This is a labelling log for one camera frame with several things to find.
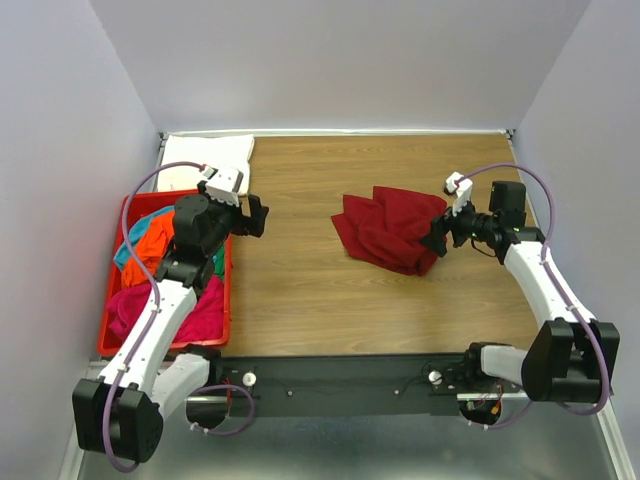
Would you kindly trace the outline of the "dark red t shirt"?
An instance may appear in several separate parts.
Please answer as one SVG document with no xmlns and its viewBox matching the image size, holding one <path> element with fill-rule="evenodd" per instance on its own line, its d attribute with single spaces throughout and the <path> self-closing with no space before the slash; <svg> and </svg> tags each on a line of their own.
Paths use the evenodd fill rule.
<svg viewBox="0 0 640 480">
<path fill-rule="evenodd" d="M 375 186 L 370 198 L 345 194 L 342 207 L 331 221 L 350 257 L 407 276 L 424 276 L 436 263 L 421 240 L 445 212 L 442 198 Z"/>
</svg>

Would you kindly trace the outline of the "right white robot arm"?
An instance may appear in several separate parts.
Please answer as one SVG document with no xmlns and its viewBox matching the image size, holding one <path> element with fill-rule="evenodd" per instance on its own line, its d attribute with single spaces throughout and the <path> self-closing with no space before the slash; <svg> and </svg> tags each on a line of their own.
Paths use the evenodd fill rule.
<svg viewBox="0 0 640 480">
<path fill-rule="evenodd" d="M 421 242 L 437 256 L 465 242 L 484 244 L 516 280 L 540 326 L 526 350 L 476 342 L 465 353 L 460 379 L 480 392 L 496 379 L 523 388 L 534 402 L 605 403 L 610 393 L 620 335 L 599 322 L 577 299 L 556 266 L 541 230 L 526 223 L 526 188 L 512 181 L 492 185 L 489 210 L 475 209 L 473 183 L 458 172 L 445 182 L 454 202 L 431 222 Z"/>
</svg>

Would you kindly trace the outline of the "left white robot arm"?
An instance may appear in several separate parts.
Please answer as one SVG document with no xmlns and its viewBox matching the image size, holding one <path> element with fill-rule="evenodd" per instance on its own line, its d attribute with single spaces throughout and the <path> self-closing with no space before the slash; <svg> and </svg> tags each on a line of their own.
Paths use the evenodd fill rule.
<svg viewBox="0 0 640 480">
<path fill-rule="evenodd" d="M 72 392 L 76 437 L 81 449 L 104 454 L 111 466 L 131 473 L 156 451 L 165 420 L 187 398 L 237 392 L 249 409 L 252 394 L 222 378 L 220 355 L 190 345 L 169 368 L 160 368 L 173 339 L 213 279 L 212 257 L 231 235 L 261 237 L 269 212 L 248 195 L 225 204 L 207 193 L 188 194 L 174 206 L 174 237 L 150 280 L 151 292 L 129 336 L 94 379 L 81 379 Z"/>
</svg>

